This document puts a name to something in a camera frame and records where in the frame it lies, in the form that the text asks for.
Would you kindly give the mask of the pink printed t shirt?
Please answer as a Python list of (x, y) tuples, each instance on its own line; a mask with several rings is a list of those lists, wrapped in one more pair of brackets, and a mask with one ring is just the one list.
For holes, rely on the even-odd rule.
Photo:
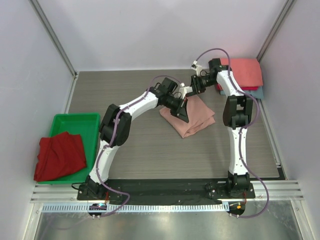
[(187, 101), (186, 109), (189, 122), (186, 123), (172, 116), (170, 109), (163, 107), (159, 110), (160, 115), (178, 132), (184, 139), (214, 124), (215, 112), (212, 111), (197, 95), (191, 96)]

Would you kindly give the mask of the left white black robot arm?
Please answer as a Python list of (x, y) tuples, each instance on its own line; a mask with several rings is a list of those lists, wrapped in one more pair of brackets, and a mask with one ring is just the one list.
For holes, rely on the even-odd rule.
[(165, 75), (161, 83), (150, 85), (134, 100), (122, 105), (111, 104), (107, 108), (99, 127), (97, 158), (83, 185), (89, 198), (100, 200), (110, 190), (106, 185), (109, 171), (118, 149), (129, 137), (133, 120), (151, 109), (164, 106), (174, 117), (189, 122), (186, 95), (190, 89), (184, 83)]

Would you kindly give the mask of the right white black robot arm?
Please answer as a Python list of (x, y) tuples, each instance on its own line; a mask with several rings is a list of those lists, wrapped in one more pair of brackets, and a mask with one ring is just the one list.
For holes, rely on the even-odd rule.
[(205, 188), (210, 199), (240, 199), (250, 190), (250, 174), (246, 159), (246, 127), (251, 123), (253, 100), (244, 94), (229, 65), (218, 58), (209, 61), (206, 71), (195, 60), (191, 65), (196, 74), (191, 76), (191, 92), (187, 96), (203, 93), (206, 88), (220, 85), (226, 102), (222, 120), (230, 140), (230, 165), (225, 183), (210, 182)]

